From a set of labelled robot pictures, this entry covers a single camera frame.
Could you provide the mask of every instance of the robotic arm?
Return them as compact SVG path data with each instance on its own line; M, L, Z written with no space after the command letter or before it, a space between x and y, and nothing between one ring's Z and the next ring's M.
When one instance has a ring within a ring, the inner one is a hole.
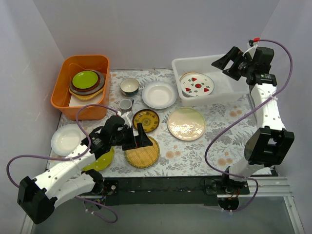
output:
M123 118L111 116L104 126L89 134L91 147L82 157L62 161L33 179L25 177L19 184L18 204L35 224L39 224L63 202L90 191L95 195L101 193L104 178L99 172L91 169L78 178L71 177L109 152L112 146L121 145L122 150L152 146L141 123L137 124L137 129L138 136L134 136L132 127L125 124ZM66 158L82 154L87 145L88 139L85 138Z
M269 74L273 57L274 50L270 48L257 47L252 58L249 53L233 47L225 56L212 63L212 66L223 70L224 74L235 80L239 80L241 76L246 77L246 83L252 88L251 96L256 107L272 98L267 105L257 110L258 130L245 145L245 157L226 169L231 174L247 178L262 168L279 165L294 141L294 134L286 131L276 98L272 97L277 86L275 75ZM232 66L224 70L229 61L233 61ZM222 175L222 184L230 191L242 188L244 181L246 180Z

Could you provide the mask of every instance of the white wall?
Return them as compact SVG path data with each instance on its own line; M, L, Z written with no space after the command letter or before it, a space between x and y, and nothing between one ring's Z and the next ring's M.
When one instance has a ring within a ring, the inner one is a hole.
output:
M25 212L5 167L20 154L49 155L59 112L50 97L63 56L32 0L0 1L0 233L19 233ZM46 161L14 162L15 181L44 170Z
M283 43L293 57L292 80L286 90L278 96L278 104L287 130L295 134L295 142L277 169L289 179L306 233L312 233L311 10L310 0L280 1L261 35L263 39L275 39ZM275 59L271 72L276 74L277 82L282 85L289 71L289 60L281 49L274 49Z
M260 36L278 0L34 0L65 58L103 53L112 69L171 68Z

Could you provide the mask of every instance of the green plate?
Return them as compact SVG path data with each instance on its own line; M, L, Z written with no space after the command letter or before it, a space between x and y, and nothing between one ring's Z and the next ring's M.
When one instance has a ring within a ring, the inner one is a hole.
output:
M98 75L92 71L79 72L73 78L73 85L79 89L88 89L98 81Z

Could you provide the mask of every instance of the gray floor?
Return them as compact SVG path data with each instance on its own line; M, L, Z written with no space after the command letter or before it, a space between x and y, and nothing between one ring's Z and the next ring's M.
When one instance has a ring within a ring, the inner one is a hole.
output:
M114 207L119 221L108 224L84 211L82 201L70 200L45 222L33 227L32 234L207 234L207 233L294 233L282 197L257 197L245 210L229 215L200 205L122 205ZM108 211L101 214L113 219Z

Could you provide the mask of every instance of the strawberry patterned plate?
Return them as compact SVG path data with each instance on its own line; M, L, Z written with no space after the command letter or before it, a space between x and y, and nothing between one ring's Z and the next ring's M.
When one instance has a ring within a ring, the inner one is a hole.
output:
M180 79L182 92L189 97L211 94L215 88L213 80L198 72L189 72Z

